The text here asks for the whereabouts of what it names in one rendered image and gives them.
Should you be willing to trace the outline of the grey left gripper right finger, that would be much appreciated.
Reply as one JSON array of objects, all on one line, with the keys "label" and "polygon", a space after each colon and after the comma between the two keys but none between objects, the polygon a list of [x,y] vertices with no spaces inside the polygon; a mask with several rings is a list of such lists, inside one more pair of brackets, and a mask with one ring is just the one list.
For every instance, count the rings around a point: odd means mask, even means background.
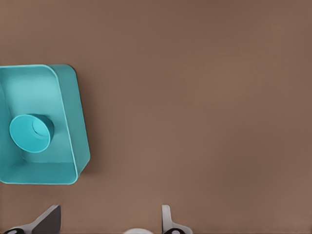
[{"label": "grey left gripper right finger", "polygon": [[162,205],[162,234],[192,234],[189,227],[176,224],[172,221],[171,209],[169,205]]}]

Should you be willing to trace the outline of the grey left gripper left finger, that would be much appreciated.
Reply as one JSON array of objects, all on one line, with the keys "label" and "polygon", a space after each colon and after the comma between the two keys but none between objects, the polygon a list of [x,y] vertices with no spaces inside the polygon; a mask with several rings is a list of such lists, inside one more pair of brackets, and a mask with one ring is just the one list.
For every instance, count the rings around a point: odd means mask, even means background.
[{"label": "grey left gripper left finger", "polygon": [[61,228],[61,206],[52,205],[33,222],[13,227],[3,234],[58,234]]}]

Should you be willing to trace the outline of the turquoise cup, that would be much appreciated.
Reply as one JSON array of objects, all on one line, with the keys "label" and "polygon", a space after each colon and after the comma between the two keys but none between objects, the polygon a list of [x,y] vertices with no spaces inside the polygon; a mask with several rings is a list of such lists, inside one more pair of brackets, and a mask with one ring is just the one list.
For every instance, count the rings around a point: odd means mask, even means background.
[{"label": "turquoise cup", "polygon": [[54,124],[45,115],[23,114],[14,117],[9,133],[14,143],[29,153],[45,151],[54,136]]}]

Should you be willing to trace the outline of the turquoise plastic box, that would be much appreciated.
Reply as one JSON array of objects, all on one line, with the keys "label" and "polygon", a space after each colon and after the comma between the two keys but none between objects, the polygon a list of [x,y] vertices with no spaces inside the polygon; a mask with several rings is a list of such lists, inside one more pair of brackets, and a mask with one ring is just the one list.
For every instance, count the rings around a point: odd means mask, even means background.
[{"label": "turquoise plastic box", "polygon": [[[41,153],[20,149],[9,133],[23,114],[47,116],[54,136]],[[0,182],[69,185],[90,160],[77,75],[66,64],[0,66]]]}]

